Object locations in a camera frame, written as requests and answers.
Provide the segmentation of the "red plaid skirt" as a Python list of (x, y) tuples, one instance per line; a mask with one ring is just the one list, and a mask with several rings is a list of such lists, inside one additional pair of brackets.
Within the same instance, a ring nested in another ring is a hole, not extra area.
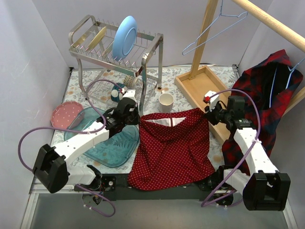
[[(292, 68), (289, 56), (284, 49), (269, 55), (258, 65), (245, 70), (233, 85), (232, 95), (239, 95), (245, 100), (245, 117), (251, 120), (255, 127), (260, 127), (259, 140), (266, 154), (271, 155), (276, 140), (276, 129), (284, 115), (293, 93), (303, 80), (303, 75), (295, 70), (290, 83), (285, 89), (289, 70)], [(270, 89), (277, 69), (272, 105), (269, 107)]]

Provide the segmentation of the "red polka dot cloth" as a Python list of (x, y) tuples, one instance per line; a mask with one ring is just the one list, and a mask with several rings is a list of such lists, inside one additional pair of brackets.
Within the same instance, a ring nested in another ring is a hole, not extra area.
[(214, 173), (208, 158), (209, 124), (201, 109), (144, 115), (139, 134), (140, 144), (128, 175), (131, 187), (161, 190)]

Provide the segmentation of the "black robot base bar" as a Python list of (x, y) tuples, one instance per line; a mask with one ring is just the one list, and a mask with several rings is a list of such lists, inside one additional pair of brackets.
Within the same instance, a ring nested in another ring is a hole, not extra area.
[(198, 199), (204, 200), (210, 192), (220, 183), (220, 177), (215, 172), (211, 176), (177, 187), (157, 190), (142, 191), (129, 186), (127, 174), (104, 174), (98, 177), (93, 184), (78, 185), (75, 191), (88, 189), (95, 194), (99, 193), (110, 201), (116, 200), (174, 200)]

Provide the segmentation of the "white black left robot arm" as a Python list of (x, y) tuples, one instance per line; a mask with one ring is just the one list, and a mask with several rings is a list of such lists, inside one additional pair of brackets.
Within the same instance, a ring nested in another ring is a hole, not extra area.
[(137, 125), (140, 116), (134, 98), (121, 99), (116, 108), (97, 118), (84, 134), (77, 134), (67, 141), (51, 147), (43, 145), (38, 152), (33, 174), (50, 193), (60, 191), (65, 185), (84, 185), (96, 191), (101, 187), (102, 174), (93, 166), (73, 167), (80, 155), (119, 134), (127, 125)]

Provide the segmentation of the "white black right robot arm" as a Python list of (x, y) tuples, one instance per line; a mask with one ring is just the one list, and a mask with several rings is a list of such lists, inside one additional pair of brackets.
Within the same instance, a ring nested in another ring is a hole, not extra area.
[(247, 175), (238, 167), (220, 167), (220, 175), (215, 178), (216, 185), (223, 190), (231, 186), (238, 191), (248, 210), (283, 211), (290, 188), (290, 177), (279, 172), (267, 156), (254, 124), (245, 118), (244, 98), (229, 96), (225, 109), (222, 108), (216, 92), (207, 92), (203, 101), (207, 104), (204, 110), (208, 121), (212, 125), (226, 125), (241, 149), (241, 161), (247, 163), (250, 172)]

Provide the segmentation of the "patterned cup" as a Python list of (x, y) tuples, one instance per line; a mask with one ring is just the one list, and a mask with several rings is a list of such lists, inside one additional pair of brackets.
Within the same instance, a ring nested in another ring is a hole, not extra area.
[(138, 81), (138, 77), (134, 77), (134, 76), (127, 75), (127, 76), (125, 76), (125, 78), (124, 78), (123, 84), (124, 84), (127, 88), (133, 89), (133, 88), (136, 86), (137, 81)]

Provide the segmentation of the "clear blue glass tray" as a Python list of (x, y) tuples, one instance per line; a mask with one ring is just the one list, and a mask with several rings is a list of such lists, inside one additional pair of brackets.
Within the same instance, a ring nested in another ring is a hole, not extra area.
[[(99, 117), (99, 114), (92, 107), (85, 108), (79, 112), (67, 129), (84, 131)], [(84, 155), (104, 166), (119, 167), (131, 157), (138, 143), (138, 127), (127, 125), (120, 133), (100, 142), (95, 148), (87, 150)]]

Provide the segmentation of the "floral tablecloth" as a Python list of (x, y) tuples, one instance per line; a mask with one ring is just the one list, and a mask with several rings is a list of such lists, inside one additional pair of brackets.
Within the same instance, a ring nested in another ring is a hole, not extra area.
[[(231, 66), (216, 66), (210, 64), (208, 66), (211, 71), (226, 85), (227, 88), (231, 88), (237, 80), (237, 74), (235, 68)], [(190, 70), (188, 65), (163, 67), (162, 78), (162, 90), (170, 93), (174, 96), (173, 112), (185, 111), (192, 108), (190, 103), (186, 100), (185, 96), (181, 93), (178, 87), (175, 85), (174, 80), (177, 76), (184, 74)], [(84, 70), (83, 73), (83, 85), (87, 87), (92, 81), (99, 79), (94, 87), (90, 90), (90, 101), (98, 108), (106, 110), (110, 107), (114, 107), (115, 104), (110, 99), (111, 89), (113, 84), (103, 82), (102, 79), (109, 79), (114, 82), (122, 83), (124, 75), (115, 71), (107, 70)], [(155, 81), (148, 79), (148, 90), (145, 98), (144, 114), (157, 113), (159, 111), (158, 97), (161, 94), (161, 90), (155, 86)], [(76, 101), (84, 108), (89, 107), (89, 103), (85, 100), (78, 82), (78, 72), (73, 71), (69, 79), (69, 83), (63, 99), (66, 101)], [(215, 139), (213, 135), (210, 135), (210, 150), (208, 158), (211, 161), (214, 168), (218, 168), (224, 164), (224, 157), (221, 150), (222, 144)], [(84, 167), (91, 164), (95, 166), (103, 174), (127, 174), (131, 171), (134, 162), (135, 154), (120, 167), (106, 167), (99, 162), (96, 162), (85, 155), (78, 157), (73, 166)]]

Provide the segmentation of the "white ceramic mug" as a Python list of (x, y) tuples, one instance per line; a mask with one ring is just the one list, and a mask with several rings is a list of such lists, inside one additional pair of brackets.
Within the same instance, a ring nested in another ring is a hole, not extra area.
[(174, 97), (162, 90), (161, 95), (159, 96), (159, 111), (161, 113), (170, 113), (173, 108)]

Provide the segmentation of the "steel dish rack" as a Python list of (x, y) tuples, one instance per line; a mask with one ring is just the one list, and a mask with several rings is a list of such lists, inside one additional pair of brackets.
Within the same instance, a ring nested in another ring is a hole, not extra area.
[[(163, 34), (151, 35), (137, 31), (135, 44), (125, 59), (113, 56), (114, 37), (118, 26), (108, 21), (99, 21), (86, 15), (69, 32), (69, 52), (78, 63), (79, 86), (85, 92), (82, 76), (82, 61), (99, 65), (127, 76), (141, 78), (141, 90), (136, 92), (140, 114), (156, 88), (162, 87)], [(158, 54), (158, 75), (148, 74), (147, 66), (153, 55)]]

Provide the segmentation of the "pink polka dot plate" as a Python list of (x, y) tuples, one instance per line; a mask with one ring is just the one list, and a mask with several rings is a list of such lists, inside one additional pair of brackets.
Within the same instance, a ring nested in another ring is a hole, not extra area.
[(55, 128), (66, 129), (82, 110), (83, 106), (76, 101), (64, 102), (52, 112), (50, 122)]

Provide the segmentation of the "light blue plate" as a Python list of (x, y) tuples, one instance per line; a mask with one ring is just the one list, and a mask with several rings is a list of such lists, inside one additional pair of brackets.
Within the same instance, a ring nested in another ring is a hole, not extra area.
[(120, 24), (114, 37), (112, 56), (115, 61), (120, 61), (131, 52), (136, 37), (138, 25), (133, 16), (127, 16)]

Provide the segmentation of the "cream yellow plate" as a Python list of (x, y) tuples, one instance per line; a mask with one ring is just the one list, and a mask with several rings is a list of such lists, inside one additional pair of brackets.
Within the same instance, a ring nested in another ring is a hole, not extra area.
[(92, 39), (92, 41), (90, 42), (90, 44), (87, 47), (87, 51), (91, 51), (93, 50), (97, 44), (103, 39), (103, 37), (105, 36), (107, 32), (107, 27), (103, 27), (97, 34), (96, 36)]

